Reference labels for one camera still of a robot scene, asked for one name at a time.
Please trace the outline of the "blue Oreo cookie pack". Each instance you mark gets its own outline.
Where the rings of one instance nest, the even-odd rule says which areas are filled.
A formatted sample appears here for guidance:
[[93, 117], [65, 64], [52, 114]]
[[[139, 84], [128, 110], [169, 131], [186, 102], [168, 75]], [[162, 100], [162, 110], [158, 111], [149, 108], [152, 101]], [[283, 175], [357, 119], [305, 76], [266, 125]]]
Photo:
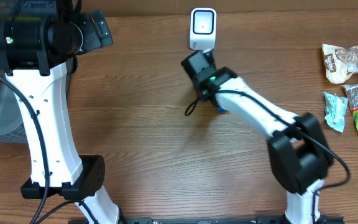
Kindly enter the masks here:
[[218, 108], [217, 108], [217, 112], [218, 112], [218, 113], [225, 113], [226, 110], [224, 110], [224, 109], [221, 108], [221, 107], [218, 107]]

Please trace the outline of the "beige paper pouch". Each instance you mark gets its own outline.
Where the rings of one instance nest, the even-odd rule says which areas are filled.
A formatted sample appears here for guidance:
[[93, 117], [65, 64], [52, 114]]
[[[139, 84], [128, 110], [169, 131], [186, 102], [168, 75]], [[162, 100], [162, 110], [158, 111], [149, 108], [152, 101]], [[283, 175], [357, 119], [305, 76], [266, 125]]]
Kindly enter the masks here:
[[345, 49], [322, 44], [322, 55], [326, 78], [331, 83], [345, 83], [354, 73], [358, 73], [358, 45]]

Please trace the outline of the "teal snack packet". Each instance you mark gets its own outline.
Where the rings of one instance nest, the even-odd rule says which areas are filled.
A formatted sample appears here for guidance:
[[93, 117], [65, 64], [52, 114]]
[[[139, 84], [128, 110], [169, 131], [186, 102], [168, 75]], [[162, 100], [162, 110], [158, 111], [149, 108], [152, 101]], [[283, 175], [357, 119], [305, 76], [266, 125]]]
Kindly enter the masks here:
[[345, 115], [347, 111], [348, 99], [324, 92], [325, 113], [324, 117], [327, 125], [334, 130], [342, 133], [345, 128]]

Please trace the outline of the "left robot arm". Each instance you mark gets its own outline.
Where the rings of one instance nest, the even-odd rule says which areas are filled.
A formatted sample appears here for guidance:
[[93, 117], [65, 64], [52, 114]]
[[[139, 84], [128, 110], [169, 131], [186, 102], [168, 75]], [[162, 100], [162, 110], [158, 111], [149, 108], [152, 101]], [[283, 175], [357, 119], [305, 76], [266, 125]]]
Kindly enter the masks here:
[[0, 16], [0, 80], [15, 94], [29, 145], [31, 175], [21, 194], [41, 203], [60, 195], [86, 223], [123, 223], [104, 187], [104, 158], [78, 154], [67, 107], [78, 56], [113, 43], [104, 15], [83, 12], [80, 1], [19, 6], [16, 15]]

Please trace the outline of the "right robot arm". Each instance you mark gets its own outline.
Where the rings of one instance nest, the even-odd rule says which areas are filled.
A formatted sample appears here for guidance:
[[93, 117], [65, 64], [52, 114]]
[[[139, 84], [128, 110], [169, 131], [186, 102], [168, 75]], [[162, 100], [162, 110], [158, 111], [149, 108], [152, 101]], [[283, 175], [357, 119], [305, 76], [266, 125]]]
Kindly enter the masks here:
[[298, 116], [269, 102], [229, 68], [216, 68], [210, 50], [193, 52], [181, 65], [198, 101], [237, 115], [267, 142], [272, 173], [287, 192], [287, 209], [282, 217], [258, 218], [259, 223], [343, 222], [318, 209], [333, 156], [315, 116]]

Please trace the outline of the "white barcode scanner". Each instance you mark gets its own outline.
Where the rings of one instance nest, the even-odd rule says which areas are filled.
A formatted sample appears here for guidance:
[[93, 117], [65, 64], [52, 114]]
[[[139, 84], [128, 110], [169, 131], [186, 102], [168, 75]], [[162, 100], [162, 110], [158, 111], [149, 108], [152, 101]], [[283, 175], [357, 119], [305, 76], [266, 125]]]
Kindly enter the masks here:
[[216, 44], [217, 14], [213, 8], [197, 7], [191, 12], [190, 49], [214, 49]]

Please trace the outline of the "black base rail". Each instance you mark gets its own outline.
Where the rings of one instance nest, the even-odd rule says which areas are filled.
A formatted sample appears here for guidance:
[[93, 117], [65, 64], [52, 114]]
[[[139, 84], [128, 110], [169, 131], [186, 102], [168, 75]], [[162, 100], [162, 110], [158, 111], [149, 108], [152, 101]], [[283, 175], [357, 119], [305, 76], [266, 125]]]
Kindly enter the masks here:
[[[124, 218], [119, 223], [126, 224], [284, 224], [282, 216], [261, 216], [252, 219], [219, 218], [219, 219], [159, 219], [152, 218]], [[70, 220], [69, 224], [85, 224], [86, 220]], [[327, 217], [323, 215], [316, 223], [320, 224], [345, 224], [343, 217]]]

